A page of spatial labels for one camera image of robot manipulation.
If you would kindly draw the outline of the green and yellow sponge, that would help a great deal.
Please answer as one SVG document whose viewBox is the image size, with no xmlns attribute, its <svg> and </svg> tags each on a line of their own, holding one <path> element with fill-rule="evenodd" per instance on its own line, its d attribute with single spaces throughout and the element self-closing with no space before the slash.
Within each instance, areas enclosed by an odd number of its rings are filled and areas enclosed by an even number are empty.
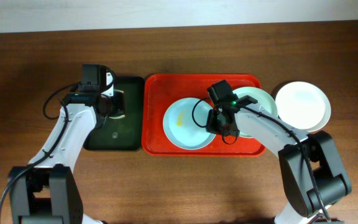
<svg viewBox="0 0 358 224">
<path fill-rule="evenodd" d="M 125 117 L 125 114 L 114 114 L 112 116 L 109 116 L 111 119 L 122 119 Z"/>
</svg>

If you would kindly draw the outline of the pale green plate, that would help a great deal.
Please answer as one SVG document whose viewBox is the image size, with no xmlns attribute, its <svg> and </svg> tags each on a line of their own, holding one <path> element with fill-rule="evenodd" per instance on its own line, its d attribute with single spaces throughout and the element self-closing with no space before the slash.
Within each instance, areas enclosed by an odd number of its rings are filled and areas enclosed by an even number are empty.
<svg viewBox="0 0 358 224">
<path fill-rule="evenodd" d="M 258 103 L 260 103 L 265 108 L 266 111 L 268 111 L 276 118 L 278 117 L 278 109 L 276 103 L 274 99 L 270 96 L 270 94 L 266 91 L 256 87 L 245 86 L 237 88 L 232 92 L 236 94 L 238 98 L 250 96 L 256 99 Z"/>
</svg>

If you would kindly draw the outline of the light blue plate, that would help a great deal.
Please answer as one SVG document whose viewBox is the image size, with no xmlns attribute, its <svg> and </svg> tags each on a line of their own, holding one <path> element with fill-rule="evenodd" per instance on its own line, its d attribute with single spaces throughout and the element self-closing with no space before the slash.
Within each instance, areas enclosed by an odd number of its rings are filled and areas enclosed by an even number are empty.
<svg viewBox="0 0 358 224">
<path fill-rule="evenodd" d="M 194 151 L 210 144 L 215 134 L 199 127 L 206 125 L 212 107 L 198 98 L 182 98 L 172 103 L 163 116 L 163 131 L 168 140 L 175 146 Z"/>
</svg>

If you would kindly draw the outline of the white plate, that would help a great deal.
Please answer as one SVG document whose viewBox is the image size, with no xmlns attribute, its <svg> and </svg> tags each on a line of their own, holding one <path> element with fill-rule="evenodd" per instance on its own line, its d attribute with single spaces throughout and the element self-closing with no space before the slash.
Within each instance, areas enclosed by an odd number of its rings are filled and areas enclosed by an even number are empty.
<svg viewBox="0 0 358 224">
<path fill-rule="evenodd" d="M 290 82 L 275 95 L 278 116 L 287 124 L 307 132 L 322 129 L 331 118 L 326 94 L 308 82 Z"/>
</svg>

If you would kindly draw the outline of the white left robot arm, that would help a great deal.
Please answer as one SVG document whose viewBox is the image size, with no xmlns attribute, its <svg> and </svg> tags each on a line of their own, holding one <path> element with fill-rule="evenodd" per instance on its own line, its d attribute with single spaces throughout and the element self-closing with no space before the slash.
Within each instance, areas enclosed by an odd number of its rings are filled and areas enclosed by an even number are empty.
<svg viewBox="0 0 358 224">
<path fill-rule="evenodd" d="M 26 166 L 14 166 L 4 195 L 13 223 L 96 223 L 83 211 L 73 170 L 98 120 L 123 118 L 124 94 L 69 93 L 47 141 Z"/>
</svg>

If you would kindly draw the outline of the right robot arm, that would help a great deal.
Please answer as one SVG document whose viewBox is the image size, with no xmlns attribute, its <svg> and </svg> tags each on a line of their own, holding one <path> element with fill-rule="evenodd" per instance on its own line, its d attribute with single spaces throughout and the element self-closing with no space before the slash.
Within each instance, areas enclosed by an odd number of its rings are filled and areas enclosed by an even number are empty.
<svg viewBox="0 0 358 224">
<path fill-rule="evenodd" d="M 352 191 L 350 178 L 333 138 L 325 131 L 301 131 L 273 117 L 256 99 L 237 95 L 211 97 L 206 130 L 238 137 L 251 135 L 279 160 L 285 208 L 274 223 L 331 222 L 328 208 Z"/>
</svg>

